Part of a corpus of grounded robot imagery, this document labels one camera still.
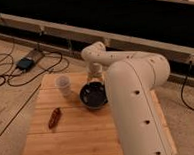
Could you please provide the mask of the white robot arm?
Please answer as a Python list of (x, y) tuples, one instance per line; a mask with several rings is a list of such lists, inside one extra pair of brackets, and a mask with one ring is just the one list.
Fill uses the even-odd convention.
[(85, 47), (81, 57), (89, 77), (105, 79), (124, 155), (174, 155), (151, 95), (169, 78), (169, 61), (151, 52), (109, 51), (101, 42)]

